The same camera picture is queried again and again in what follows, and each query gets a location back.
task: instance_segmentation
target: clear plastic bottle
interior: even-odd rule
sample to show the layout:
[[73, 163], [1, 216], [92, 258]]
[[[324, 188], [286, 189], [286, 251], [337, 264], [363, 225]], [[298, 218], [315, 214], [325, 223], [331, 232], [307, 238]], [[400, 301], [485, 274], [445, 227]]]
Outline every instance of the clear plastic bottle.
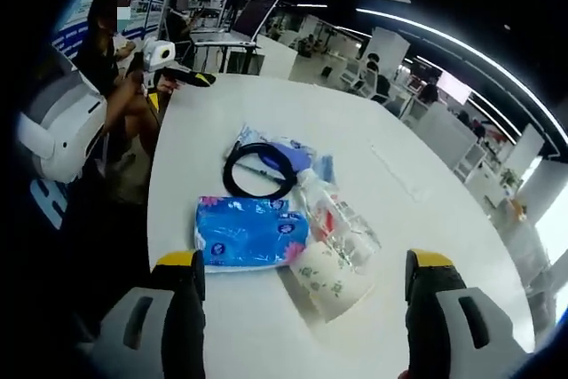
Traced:
[[298, 184], [316, 241], [324, 241], [355, 271], [363, 273], [381, 243], [367, 221], [341, 201], [337, 187], [312, 169], [298, 173]]

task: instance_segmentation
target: plastic bag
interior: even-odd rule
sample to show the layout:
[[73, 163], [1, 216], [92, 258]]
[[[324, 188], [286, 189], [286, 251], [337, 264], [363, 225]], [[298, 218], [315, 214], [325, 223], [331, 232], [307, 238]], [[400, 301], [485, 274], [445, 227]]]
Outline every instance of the plastic bag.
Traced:
[[207, 272], [287, 265], [304, 250], [308, 222], [286, 212], [288, 201], [201, 197], [195, 218], [195, 247]]

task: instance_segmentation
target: computer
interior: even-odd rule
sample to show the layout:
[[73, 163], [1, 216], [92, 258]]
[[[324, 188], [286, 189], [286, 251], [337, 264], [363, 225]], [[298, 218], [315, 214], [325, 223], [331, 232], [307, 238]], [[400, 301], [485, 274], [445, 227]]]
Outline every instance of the computer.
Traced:
[[279, 0], [248, 0], [228, 33], [193, 34], [195, 46], [255, 46], [256, 35]]

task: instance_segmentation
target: white table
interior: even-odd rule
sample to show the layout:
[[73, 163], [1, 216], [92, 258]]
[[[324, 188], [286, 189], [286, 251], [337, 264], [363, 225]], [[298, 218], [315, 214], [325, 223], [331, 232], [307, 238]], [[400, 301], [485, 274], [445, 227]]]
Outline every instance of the white table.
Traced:
[[[465, 187], [379, 104], [315, 85], [221, 75], [211, 88], [186, 86], [173, 95], [152, 168], [151, 265], [192, 246], [198, 196], [226, 194], [222, 154], [244, 122], [333, 154], [345, 200], [376, 230], [383, 250], [372, 293], [327, 325], [296, 308], [282, 284], [287, 271], [208, 275], [208, 378], [397, 377], [408, 363], [409, 248], [453, 259], [466, 283], [480, 287], [510, 316], [517, 341], [533, 349], [533, 323], [517, 270]], [[268, 186], [259, 177], [239, 179], [258, 191]]]

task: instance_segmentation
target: laptop screen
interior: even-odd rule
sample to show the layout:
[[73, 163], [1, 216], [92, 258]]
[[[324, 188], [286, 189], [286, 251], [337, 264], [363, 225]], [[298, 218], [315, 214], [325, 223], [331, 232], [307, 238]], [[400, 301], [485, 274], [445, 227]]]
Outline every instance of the laptop screen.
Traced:
[[233, 31], [252, 38], [278, 0], [249, 0], [233, 25]]

